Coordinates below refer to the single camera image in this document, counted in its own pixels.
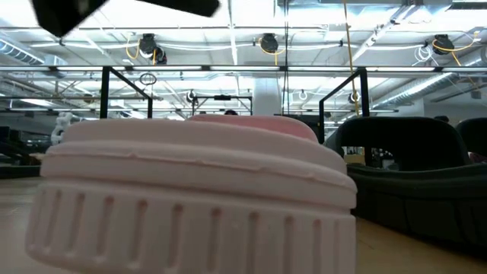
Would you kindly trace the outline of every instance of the wooden table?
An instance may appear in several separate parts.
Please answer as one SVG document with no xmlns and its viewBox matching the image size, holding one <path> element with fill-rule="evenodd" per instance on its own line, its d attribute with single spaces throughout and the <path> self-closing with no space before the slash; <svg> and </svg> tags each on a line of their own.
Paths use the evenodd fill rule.
<svg viewBox="0 0 487 274">
<path fill-rule="evenodd" d="M 40 179 L 0 180 L 0 273 L 69 273 L 39 264 L 24 252 L 27 217 L 39 182 Z M 487 262 L 368 221 L 358 220 L 357 230 L 358 274 L 487 274 Z"/>
</svg>

